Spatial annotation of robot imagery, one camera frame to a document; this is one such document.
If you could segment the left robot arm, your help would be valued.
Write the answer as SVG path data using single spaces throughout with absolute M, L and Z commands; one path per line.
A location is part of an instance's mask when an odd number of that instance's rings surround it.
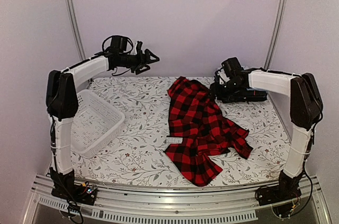
M 77 88 L 94 76 L 119 67 L 139 75 L 160 60 L 149 49 L 143 50 L 141 41 L 132 44 L 130 38 L 121 35 L 112 35 L 108 40 L 110 45 L 102 46 L 100 52 L 63 70 L 52 70 L 48 75 L 46 106 L 51 121 L 50 174 L 55 188 L 68 200 L 79 194 L 70 160 L 70 131 L 78 110 Z

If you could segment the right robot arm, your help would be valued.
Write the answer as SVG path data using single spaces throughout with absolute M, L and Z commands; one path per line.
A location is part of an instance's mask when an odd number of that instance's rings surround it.
M 291 146 L 279 175 L 279 185 L 271 189 L 277 200 L 284 201 L 299 186 L 314 144 L 315 127 L 323 118 L 323 101 L 314 75 L 245 69 L 236 57 L 226 59 L 215 71 L 212 93 L 224 103 L 262 101 L 267 92 L 282 94 L 290 101 Z

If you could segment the red black plaid shirt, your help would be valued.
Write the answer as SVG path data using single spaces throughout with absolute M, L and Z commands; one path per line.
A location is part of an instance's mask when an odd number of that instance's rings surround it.
M 246 141 L 248 130 L 223 116 L 206 86 L 181 76 L 167 93 L 169 136 L 182 142 L 170 144 L 164 153 L 185 179 L 195 186 L 208 185 L 222 172 L 210 158 L 230 148 L 249 158 L 253 148 Z

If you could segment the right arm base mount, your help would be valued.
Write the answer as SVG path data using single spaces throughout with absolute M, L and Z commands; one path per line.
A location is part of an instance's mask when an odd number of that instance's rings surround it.
M 278 205 L 272 208 L 272 212 L 280 219 L 290 218 L 301 202 L 301 190 L 299 182 L 288 184 L 281 182 L 275 186 L 260 186 L 255 191 L 255 199 L 260 206 Z

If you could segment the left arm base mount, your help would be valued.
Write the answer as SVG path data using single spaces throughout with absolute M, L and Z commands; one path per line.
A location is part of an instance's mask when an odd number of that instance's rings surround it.
M 51 192 L 57 198 L 76 201 L 77 203 L 94 205 L 97 195 L 97 186 L 84 182 L 75 184 L 74 182 L 54 182 Z

